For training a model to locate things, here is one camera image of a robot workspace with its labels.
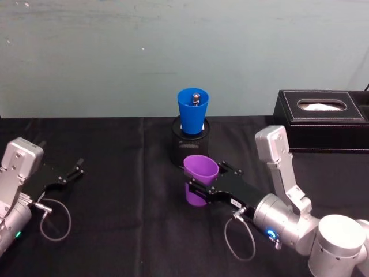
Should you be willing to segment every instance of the black tissue box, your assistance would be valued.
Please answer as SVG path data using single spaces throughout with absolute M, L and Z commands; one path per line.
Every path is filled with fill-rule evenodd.
M 292 152 L 369 152 L 369 92 L 279 91 L 273 119 Z

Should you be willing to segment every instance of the black holder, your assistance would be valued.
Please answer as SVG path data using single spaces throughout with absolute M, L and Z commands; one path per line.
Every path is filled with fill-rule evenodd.
M 180 128 L 180 118 L 176 117 L 172 124 L 171 160 L 178 167 L 183 168 L 183 160 L 190 155 L 209 156 L 210 125 L 205 119 L 204 129 L 195 135 L 186 134 Z
M 309 103 L 338 110 L 302 108 Z M 369 92 L 279 91 L 273 118 L 285 126 L 292 152 L 369 152 Z

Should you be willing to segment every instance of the label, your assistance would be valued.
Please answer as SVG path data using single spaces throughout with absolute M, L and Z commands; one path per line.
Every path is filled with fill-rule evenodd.
M 240 208 L 240 209 L 242 208 L 241 203 L 238 202 L 238 201 L 236 201 L 236 200 L 234 200 L 233 198 L 231 198 L 231 204 L 234 205 L 234 206 L 236 206 L 236 207 L 238 207 L 238 208 Z

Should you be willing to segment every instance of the black tablecloth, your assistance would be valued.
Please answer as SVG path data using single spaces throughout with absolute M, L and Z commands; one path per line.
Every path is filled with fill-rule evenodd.
M 210 156 L 244 171 L 244 179 L 272 192 L 258 160 L 254 135 L 268 117 L 209 118 Z M 223 236 L 229 206 L 195 208 L 186 203 L 183 174 L 170 162 L 172 118 L 0 119 L 0 153 L 18 136 L 47 141 L 44 161 L 71 166 L 85 159 L 85 175 L 60 194 L 73 226 L 60 243 L 46 241 L 35 211 L 22 236 L 0 259 L 1 276 L 310 276 L 307 258 L 253 231 L 257 254 L 237 261 Z M 369 218 L 369 156 L 295 154 L 299 186 L 313 214 Z M 236 223 L 229 230 L 240 256 L 250 239 Z

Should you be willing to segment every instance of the wall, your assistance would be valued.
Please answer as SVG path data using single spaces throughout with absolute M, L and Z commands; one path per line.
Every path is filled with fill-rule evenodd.
M 0 0 L 0 115 L 273 112 L 279 89 L 369 83 L 365 0 Z

